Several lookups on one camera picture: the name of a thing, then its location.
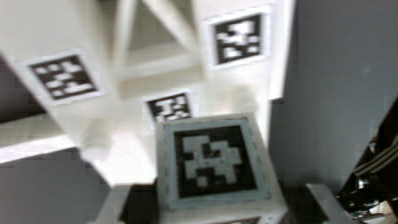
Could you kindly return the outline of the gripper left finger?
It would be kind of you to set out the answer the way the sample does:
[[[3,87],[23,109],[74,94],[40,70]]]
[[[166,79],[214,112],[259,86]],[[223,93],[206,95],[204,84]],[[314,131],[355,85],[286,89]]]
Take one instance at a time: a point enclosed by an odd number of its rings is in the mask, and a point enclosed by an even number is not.
[[[158,224],[158,198],[152,184],[111,187],[95,218],[87,224]]]

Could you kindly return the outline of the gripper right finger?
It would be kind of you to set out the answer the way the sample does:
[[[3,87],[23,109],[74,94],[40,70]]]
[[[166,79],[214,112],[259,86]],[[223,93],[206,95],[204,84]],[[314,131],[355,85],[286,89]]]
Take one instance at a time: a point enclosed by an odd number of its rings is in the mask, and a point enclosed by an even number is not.
[[[289,224],[357,224],[323,184],[286,188]]]

